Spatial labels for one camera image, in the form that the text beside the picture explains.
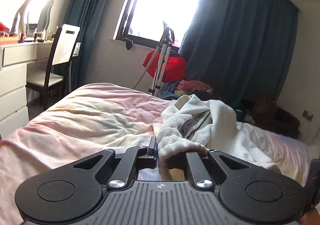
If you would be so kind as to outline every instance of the bed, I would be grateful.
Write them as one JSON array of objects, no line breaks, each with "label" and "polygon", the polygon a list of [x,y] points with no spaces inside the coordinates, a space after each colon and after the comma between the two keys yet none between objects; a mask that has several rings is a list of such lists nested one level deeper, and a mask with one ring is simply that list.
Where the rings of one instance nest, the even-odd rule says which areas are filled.
[{"label": "bed", "polygon": [[[83,86],[0,141],[0,224],[20,224],[14,193],[27,178],[76,161],[105,148],[123,153],[132,146],[148,145],[161,112],[169,102],[113,84]],[[245,123],[238,129],[280,168],[304,185],[316,147],[276,135]],[[146,170],[139,179],[156,180]]]}]

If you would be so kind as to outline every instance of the triangular cutout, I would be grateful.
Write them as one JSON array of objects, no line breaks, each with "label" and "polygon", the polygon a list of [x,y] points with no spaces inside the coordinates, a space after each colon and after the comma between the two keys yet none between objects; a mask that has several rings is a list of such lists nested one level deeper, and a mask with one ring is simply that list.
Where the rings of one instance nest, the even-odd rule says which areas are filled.
[{"label": "triangular cutout", "polygon": [[231,169],[231,170],[238,170],[238,169],[244,169],[249,168],[250,166],[243,164],[241,162],[238,162],[232,158],[226,157],[226,156],[219,156],[221,160]]},{"label": "triangular cutout", "polygon": [[93,158],[90,158],[88,160],[85,160],[81,163],[78,163],[76,165],[74,165],[73,167],[75,168],[81,168],[81,169],[91,169],[93,168],[98,162],[99,160],[103,157],[103,155],[98,155],[98,156],[95,156]]}]

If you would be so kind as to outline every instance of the white garment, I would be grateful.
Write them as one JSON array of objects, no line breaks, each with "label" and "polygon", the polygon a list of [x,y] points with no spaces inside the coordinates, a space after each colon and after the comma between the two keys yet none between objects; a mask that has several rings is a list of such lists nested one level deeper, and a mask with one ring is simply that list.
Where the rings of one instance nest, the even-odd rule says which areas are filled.
[{"label": "white garment", "polygon": [[161,118],[164,123],[157,135],[158,167],[162,180],[172,180],[166,160],[185,151],[206,154],[218,149],[261,167],[280,169],[236,126],[236,114],[222,101],[201,101],[184,95],[171,101]]}]

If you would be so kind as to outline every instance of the curtain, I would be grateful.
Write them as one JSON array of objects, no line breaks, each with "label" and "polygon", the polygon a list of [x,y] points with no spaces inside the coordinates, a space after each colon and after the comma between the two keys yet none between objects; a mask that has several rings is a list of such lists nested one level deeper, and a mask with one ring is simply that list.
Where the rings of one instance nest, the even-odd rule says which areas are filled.
[{"label": "curtain", "polygon": [[[72,60],[71,85],[72,90],[84,85],[88,62],[101,19],[102,12],[108,0],[71,0],[64,23],[80,27],[78,41],[81,42],[79,56]],[[66,76],[68,66],[55,67],[54,72]]]},{"label": "curtain", "polygon": [[[289,0],[200,0],[179,53],[187,80],[220,90],[232,107],[245,97],[277,98],[287,76],[298,25]],[[172,92],[176,83],[167,84]]]}]

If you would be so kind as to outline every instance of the black window frame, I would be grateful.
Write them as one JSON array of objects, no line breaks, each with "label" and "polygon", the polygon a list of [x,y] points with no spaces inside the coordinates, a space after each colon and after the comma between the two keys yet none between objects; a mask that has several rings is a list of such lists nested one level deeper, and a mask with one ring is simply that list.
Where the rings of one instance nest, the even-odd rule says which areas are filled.
[{"label": "black window frame", "polygon": [[[117,40],[130,39],[133,41],[134,44],[155,49],[159,41],[128,34],[137,1],[138,0],[128,0],[124,9],[124,13],[121,17],[116,39]],[[178,52],[179,47],[173,46],[172,50],[175,52]]]}]

